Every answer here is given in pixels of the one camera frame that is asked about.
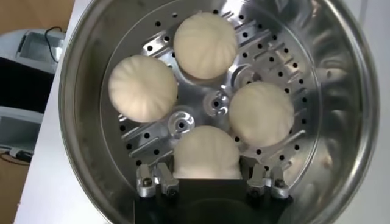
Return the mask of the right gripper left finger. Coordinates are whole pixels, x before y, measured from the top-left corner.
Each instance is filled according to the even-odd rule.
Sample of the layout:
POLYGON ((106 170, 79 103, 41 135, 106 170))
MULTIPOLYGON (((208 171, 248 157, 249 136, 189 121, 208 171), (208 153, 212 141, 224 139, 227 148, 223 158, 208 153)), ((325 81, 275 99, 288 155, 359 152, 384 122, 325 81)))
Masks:
POLYGON ((147 164, 141 164, 136 174, 136 188, 141 198, 154 197, 157 185, 167 197, 173 197, 179 192, 179 180, 174 178, 166 163, 157 163, 153 169, 147 164))

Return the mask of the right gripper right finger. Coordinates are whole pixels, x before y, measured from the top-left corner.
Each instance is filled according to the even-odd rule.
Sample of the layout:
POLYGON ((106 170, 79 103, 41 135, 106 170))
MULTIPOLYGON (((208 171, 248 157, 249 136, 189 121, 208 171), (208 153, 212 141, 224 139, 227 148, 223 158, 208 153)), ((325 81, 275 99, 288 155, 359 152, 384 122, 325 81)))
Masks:
POLYGON ((246 180, 247 193, 251 198, 260 198, 269 193, 272 198, 285 200, 289 197, 289 186, 284 179, 281 166, 266 170, 255 158, 240 156, 241 176, 246 180))

